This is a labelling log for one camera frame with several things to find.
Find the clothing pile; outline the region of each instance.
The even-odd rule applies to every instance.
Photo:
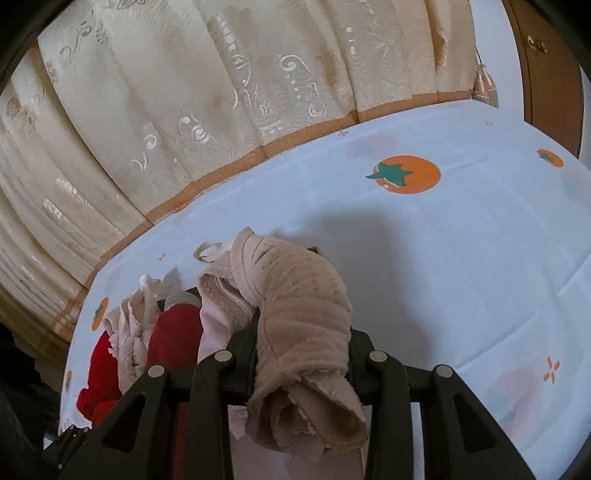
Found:
[[[233,437],[247,434],[305,461],[322,462],[329,451],[360,459],[368,425],[345,378],[352,309],[331,263],[250,228],[231,244],[201,245],[195,256],[209,264],[197,282],[201,298],[179,292],[166,298],[161,313],[160,281],[143,275],[140,288],[105,316],[80,412],[97,425],[151,365],[197,364],[246,329],[258,307],[255,389],[246,408],[229,407]],[[182,478],[187,408],[181,406],[177,426],[175,478]]]

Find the patterned curtain fabric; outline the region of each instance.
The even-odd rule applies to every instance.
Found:
[[[0,318],[65,352],[154,223],[288,148],[469,98],[475,52],[468,0],[76,0],[0,95]]]

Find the beige clothing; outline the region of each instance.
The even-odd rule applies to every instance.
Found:
[[[288,148],[468,98],[475,69],[468,0],[75,0],[0,95],[0,284],[42,325],[15,330],[65,345],[154,222]]]
[[[345,379],[351,305],[328,260],[245,228],[197,288],[236,320],[236,330],[261,309],[246,423],[254,441],[308,460],[365,443],[365,415]]]
[[[160,280],[142,275],[139,288],[103,320],[111,342],[109,352],[117,360],[119,390],[123,395],[146,370],[150,338],[160,315],[156,301],[159,286]]]

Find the folded cloth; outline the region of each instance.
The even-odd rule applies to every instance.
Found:
[[[142,275],[139,284],[140,288],[123,299],[103,320],[112,354],[117,359],[117,376],[122,394],[145,371],[150,337],[160,315],[155,295],[160,280]]]
[[[242,230],[198,280],[204,305],[247,327],[256,307],[258,364],[247,434],[260,445],[308,460],[325,449],[354,450],[368,437],[361,402],[345,379],[351,305],[325,258],[304,247]]]

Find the fabric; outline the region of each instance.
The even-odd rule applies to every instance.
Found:
[[[111,353],[109,333],[103,332],[90,357],[88,387],[80,390],[76,408],[86,420],[97,425],[121,398],[117,359]]]
[[[246,328],[254,307],[261,309],[246,423],[254,441],[312,461],[326,449],[355,450],[366,442],[365,414],[345,379],[351,305],[328,260],[245,228],[197,288],[233,316],[236,329]]]
[[[201,299],[188,291],[180,291],[166,297],[164,301],[164,311],[170,310],[176,305],[193,305],[198,309],[201,308]]]
[[[468,98],[475,69],[467,0],[74,1],[0,95],[15,331],[63,357],[98,270],[154,223],[296,145]]]
[[[387,178],[367,178],[379,164],[392,167]],[[245,225],[318,245],[347,288],[354,328],[406,365],[451,365],[536,478],[564,472],[591,430],[591,172],[531,125],[474,100],[300,145],[155,225],[89,291],[62,422],[85,422],[72,392],[86,381],[101,301],[117,304],[142,273],[193,287],[206,268],[195,246],[236,238]],[[286,478],[268,474],[286,457],[249,440],[232,442],[244,461],[236,474]]]
[[[146,369],[148,345],[160,315],[156,292],[160,280],[148,275],[139,278],[140,288],[105,315],[112,355],[117,360],[119,390],[125,394]]]
[[[160,364],[175,370],[197,365],[202,334],[198,307],[181,303],[162,312],[152,331],[147,368]]]
[[[218,350],[225,349],[232,335],[240,330],[236,328],[234,319],[227,310],[222,310],[207,298],[202,300],[202,304],[200,315],[203,336],[197,357],[199,362]]]

